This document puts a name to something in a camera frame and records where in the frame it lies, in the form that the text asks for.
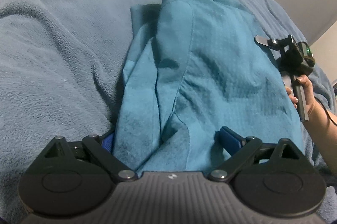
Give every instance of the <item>bed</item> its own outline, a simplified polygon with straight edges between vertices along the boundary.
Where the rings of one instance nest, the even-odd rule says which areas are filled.
[[[264,34],[305,37],[273,0],[238,0]],[[0,216],[25,215],[16,187],[20,175],[55,135],[68,141],[115,128],[123,97],[122,69],[132,38],[130,8],[161,0],[0,0]],[[314,91],[335,112],[334,90],[315,66]],[[326,165],[303,126],[306,157]],[[320,215],[337,219],[335,188]]]

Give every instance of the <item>forearm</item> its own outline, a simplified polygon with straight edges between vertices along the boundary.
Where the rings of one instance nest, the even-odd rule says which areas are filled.
[[[337,117],[331,112],[329,115],[337,123]],[[303,125],[330,171],[337,175],[337,126],[326,116],[326,112],[317,101],[309,113],[309,121]]]

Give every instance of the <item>teal cloth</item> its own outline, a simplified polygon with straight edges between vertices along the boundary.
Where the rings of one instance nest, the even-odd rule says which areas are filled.
[[[222,126],[304,151],[274,57],[254,42],[266,34],[239,1],[162,0],[133,8],[132,25],[113,150],[123,163],[208,173],[229,158]]]

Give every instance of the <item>circular joint cover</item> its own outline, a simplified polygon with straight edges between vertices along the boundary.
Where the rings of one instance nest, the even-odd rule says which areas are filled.
[[[232,185],[244,204],[265,215],[296,218],[316,212],[325,195],[324,180],[319,174],[293,170],[256,164],[240,172]]]
[[[19,183],[19,195],[28,210],[58,217],[95,208],[111,189],[111,179],[103,169],[78,160],[27,172]]]

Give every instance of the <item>blue gripper pad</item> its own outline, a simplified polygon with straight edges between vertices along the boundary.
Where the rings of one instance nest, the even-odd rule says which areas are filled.
[[[246,139],[224,126],[219,131],[221,146],[231,155],[240,150],[246,144]]]
[[[107,150],[109,153],[112,152],[112,143],[114,140],[114,133],[108,135],[106,138],[102,141],[102,147]]]

